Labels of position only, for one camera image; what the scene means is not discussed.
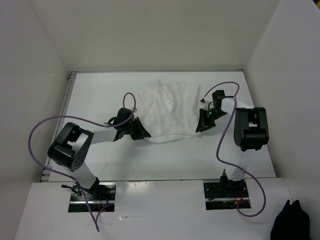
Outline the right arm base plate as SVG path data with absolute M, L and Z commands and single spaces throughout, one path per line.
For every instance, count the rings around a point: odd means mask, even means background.
M 207 211 L 236 210 L 238 203 L 240 203 L 239 209 L 251 208 L 249 192 L 245 181 L 225 187 L 218 180 L 204 181 L 203 189 Z

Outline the white pleated skirt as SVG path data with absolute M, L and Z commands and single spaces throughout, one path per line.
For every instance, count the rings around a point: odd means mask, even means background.
M 199 83 L 156 81 L 153 89 L 138 94 L 139 118 L 154 144 L 196 138 L 199 122 Z

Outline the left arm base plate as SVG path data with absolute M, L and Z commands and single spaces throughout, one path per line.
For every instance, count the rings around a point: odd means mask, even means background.
M 86 201 L 76 184 L 72 187 L 67 185 L 62 185 L 61 187 L 71 190 L 68 206 L 69 213 L 87 213 L 89 211 Z M 93 213 L 115 211 L 116 187 L 116 182 L 100 182 L 98 193 L 93 196 L 86 196 Z

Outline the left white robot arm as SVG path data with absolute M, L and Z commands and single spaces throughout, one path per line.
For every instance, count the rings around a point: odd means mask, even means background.
M 54 139 L 47 155 L 78 181 L 83 196 L 94 200 L 104 189 L 85 163 L 89 148 L 99 143 L 118 141 L 125 135 L 134 141 L 151 137 L 140 119 L 133 115 L 133 111 L 122 107 L 106 125 L 95 130 L 86 130 L 68 122 Z

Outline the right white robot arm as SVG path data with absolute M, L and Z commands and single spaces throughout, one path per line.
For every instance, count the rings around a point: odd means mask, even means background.
M 216 158 L 227 165 L 220 177 L 219 191 L 229 197 L 244 182 L 247 169 L 256 152 L 269 142 L 267 112 L 263 107 L 247 105 L 235 96 L 226 96 L 223 90 L 212 94 L 212 101 L 201 100 L 199 120 L 195 132 L 201 133 L 216 126 L 216 120 L 230 115 L 216 149 Z M 238 147 L 236 158 L 228 162 L 220 158 L 220 150 L 226 133 L 233 123 L 233 140 Z

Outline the black cloth bundle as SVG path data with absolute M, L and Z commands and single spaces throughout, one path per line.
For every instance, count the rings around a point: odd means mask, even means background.
M 275 218 L 270 232 L 271 240 L 310 240 L 310 217 L 299 200 L 287 200 Z

